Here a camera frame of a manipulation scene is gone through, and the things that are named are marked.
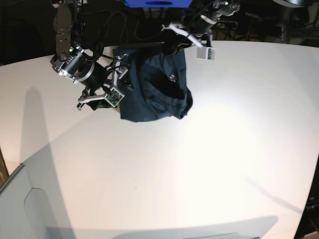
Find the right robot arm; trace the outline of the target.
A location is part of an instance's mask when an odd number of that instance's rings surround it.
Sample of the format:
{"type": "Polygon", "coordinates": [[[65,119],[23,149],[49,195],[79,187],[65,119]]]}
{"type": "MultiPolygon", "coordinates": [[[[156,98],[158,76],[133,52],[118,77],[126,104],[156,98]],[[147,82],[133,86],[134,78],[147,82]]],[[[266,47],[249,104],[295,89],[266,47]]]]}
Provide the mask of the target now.
{"type": "Polygon", "coordinates": [[[85,23],[80,19],[80,9],[83,3],[82,0],[51,2],[57,14],[53,22],[56,53],[50,63],[59,76],[84,85],[78,110],[84,105],[92,110],[117,108],[125,96],[118,89],[118,82],[128,72],[128,55],[108,56],[102,46],[90,48],[82,40],[85,23]]]}

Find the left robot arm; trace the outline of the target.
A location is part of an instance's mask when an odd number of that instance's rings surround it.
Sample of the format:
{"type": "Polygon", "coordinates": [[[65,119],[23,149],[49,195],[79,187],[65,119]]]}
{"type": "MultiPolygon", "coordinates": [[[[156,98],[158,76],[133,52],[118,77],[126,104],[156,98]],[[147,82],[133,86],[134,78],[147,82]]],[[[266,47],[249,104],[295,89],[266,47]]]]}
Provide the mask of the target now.
{"type": "Polygon", "coordinates": [[[215,48],[212,46],[212,27],[221,17],[232,16],[240,9],[237,0],[204,0],[194,8],[186,9],[181,19],[162,25],[162,30],[174,33],[163,45],[168,55],[192,47],[197,47],[196,57],[201,60],[213,60],[215,48]]]}

